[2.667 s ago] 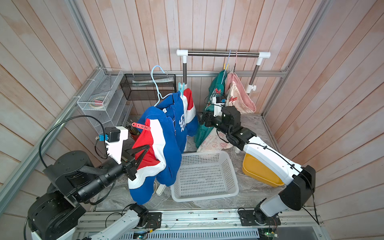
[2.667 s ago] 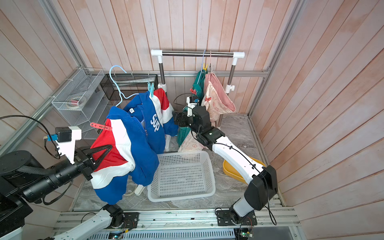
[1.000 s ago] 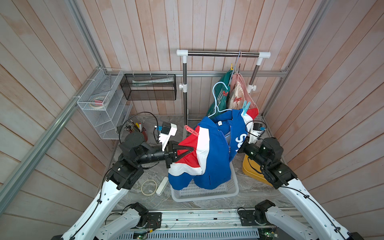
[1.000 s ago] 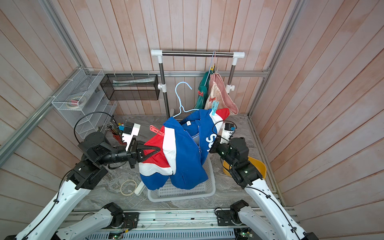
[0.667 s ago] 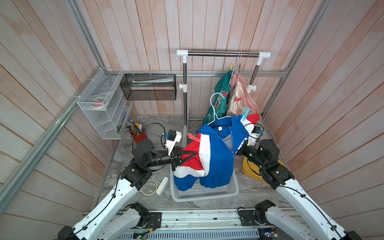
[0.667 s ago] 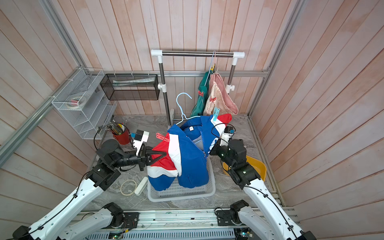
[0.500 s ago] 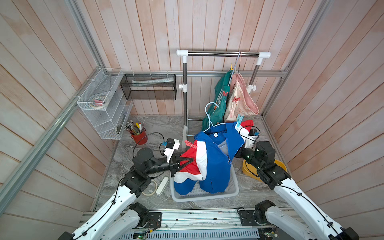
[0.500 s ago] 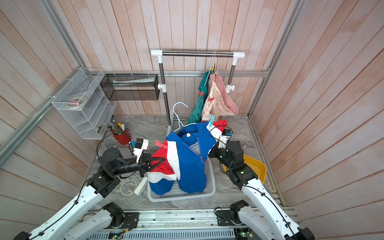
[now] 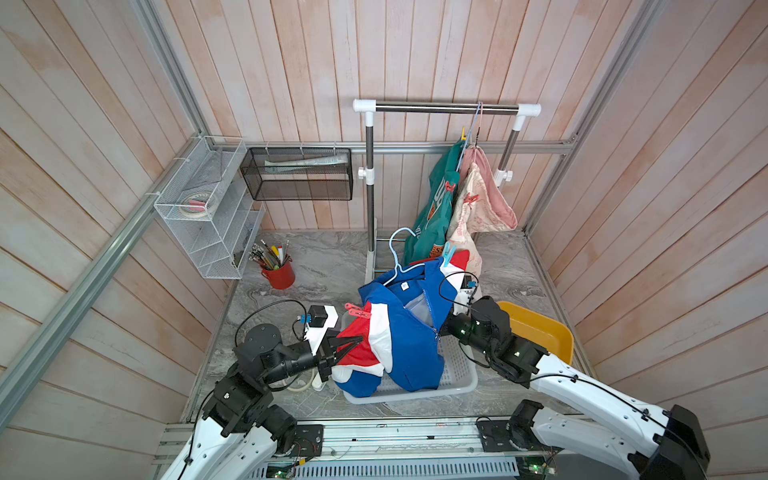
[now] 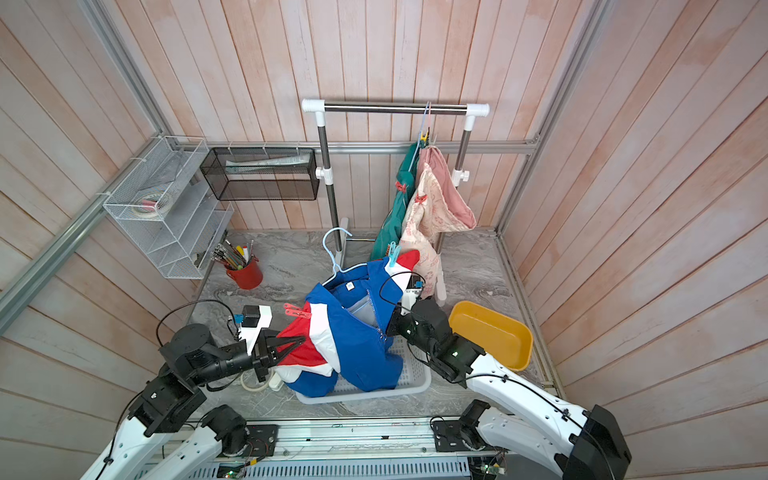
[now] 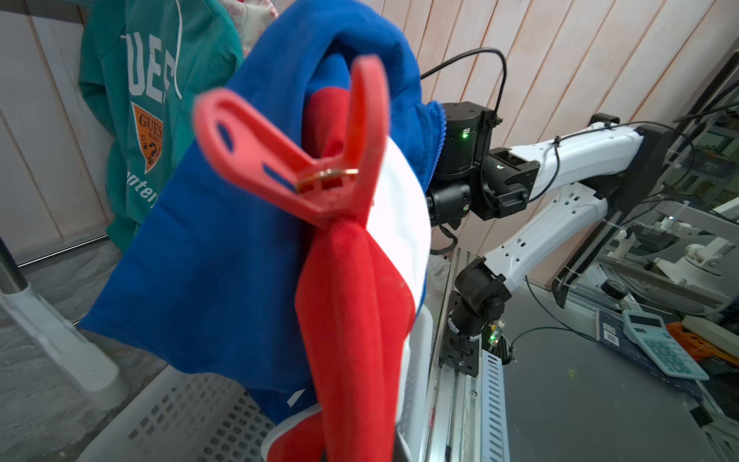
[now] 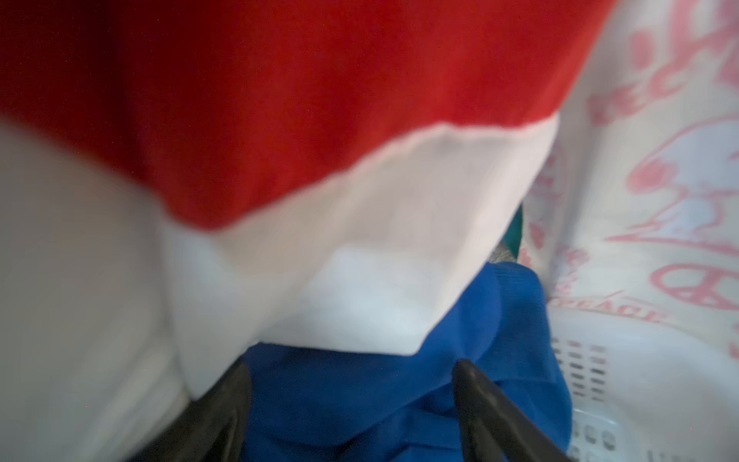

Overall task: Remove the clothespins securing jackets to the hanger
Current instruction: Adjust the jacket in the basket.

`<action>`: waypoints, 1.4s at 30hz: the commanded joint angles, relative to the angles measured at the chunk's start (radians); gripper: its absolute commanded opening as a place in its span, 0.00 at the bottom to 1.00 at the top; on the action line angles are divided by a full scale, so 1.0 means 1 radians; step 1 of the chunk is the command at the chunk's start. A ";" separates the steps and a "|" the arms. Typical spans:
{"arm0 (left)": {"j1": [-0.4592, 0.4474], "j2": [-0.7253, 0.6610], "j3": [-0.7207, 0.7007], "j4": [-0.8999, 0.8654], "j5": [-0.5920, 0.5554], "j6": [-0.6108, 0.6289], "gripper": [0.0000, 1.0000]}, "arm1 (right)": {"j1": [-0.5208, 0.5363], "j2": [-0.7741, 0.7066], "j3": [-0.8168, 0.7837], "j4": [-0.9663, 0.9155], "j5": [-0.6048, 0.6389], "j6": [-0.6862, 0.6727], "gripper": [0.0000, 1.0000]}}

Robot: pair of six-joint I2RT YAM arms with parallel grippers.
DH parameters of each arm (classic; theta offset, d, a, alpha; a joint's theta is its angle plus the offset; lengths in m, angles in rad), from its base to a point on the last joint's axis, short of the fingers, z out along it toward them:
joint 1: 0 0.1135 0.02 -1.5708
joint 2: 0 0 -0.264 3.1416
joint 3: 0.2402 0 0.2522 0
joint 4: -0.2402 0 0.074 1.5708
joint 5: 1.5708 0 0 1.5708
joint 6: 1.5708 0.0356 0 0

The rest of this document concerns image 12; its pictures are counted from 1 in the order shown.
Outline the blue red white jacket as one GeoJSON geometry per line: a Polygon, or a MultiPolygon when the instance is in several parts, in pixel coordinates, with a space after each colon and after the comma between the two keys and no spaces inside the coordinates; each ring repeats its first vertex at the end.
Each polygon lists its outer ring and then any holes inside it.
{"type": "Polygon", "coordinates": [[[1,457],[129,461],[260,343],[404,360],[611,1],[5,1],[1,457]]]}

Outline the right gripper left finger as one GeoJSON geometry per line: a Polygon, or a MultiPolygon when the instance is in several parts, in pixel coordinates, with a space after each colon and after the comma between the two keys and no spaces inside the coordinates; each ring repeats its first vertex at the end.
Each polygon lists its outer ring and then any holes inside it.
{"type": "Polygon", "coordinates": [[[251,408],[252,381],[236,361],[204,396],[191,402],[163,433],[130,457],[135,462],[236,462],[251,408]]]}

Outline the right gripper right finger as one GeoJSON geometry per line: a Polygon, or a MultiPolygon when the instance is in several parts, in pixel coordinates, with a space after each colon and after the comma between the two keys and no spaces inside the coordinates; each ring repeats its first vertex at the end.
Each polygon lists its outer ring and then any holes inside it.
{"type": "Polygon", "coordinates": [[[464,461],[569,461],[470,360],[455,363],[452,390],[464,461]]]}

